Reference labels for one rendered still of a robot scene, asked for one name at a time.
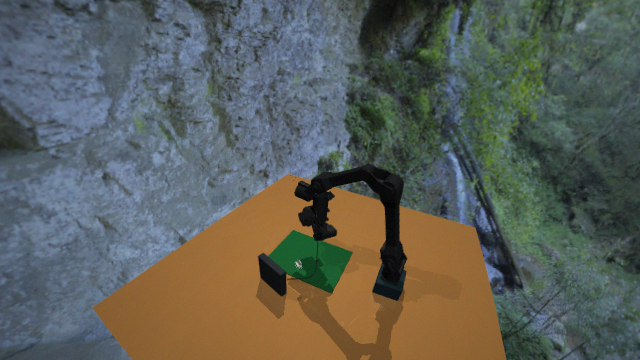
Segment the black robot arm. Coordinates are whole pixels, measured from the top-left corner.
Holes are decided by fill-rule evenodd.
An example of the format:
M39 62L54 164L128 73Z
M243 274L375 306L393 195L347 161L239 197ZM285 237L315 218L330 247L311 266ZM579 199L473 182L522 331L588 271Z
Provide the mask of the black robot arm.
M378 181L384 180L384 182ZM298 182L295 196L307 202L313 200L313 207L324 210L328 207L328 201L335 196L329 189L349 183L364 181L380 199L385 208L386 241L380 249L381 261L384 264L380 279L396 286L402 276L404 265L407 261L403 252L403 245L399 241L400 228L400 200L404 189L404 180L400 176L378 168L372 164L345 170L338 173L323 172L311 180L311 184L304 181ZM306 210L298 214L303 226L319 223L318 215L312 210Z

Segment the black square cooling fan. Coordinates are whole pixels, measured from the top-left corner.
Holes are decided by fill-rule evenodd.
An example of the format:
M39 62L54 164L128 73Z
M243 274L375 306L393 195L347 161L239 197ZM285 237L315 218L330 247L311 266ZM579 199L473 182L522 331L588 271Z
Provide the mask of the black square cooling fan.
M282 297L287 293L286 271L273 262L264 252L258 255L260 278Z

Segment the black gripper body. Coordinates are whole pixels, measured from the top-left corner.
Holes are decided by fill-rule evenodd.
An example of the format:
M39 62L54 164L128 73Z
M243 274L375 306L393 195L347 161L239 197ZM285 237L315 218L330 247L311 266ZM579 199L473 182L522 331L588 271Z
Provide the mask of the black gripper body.
M315 215L318 215L318 218L319 218L319 223L317 224L319 226L318 235L321 237L321 239L325 240L332 237L336 237L337 230L335 229L335 227L332 224L325 223L329 221L327 217L327 213L330 212L330 209L327 207L324 210L318 210L318 209L315 209L312 205L312 206L304 207L303 211L310 210L310 209Z

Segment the green circuit board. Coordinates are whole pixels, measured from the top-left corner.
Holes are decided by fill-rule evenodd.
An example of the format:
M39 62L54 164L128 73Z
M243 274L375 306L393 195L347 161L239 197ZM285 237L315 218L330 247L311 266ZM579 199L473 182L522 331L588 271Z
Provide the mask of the green circuit board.
M299 280L332 293L352 253L331 243L318 241L317 255L317 241L293 230L268 256L287 275L306 278Z

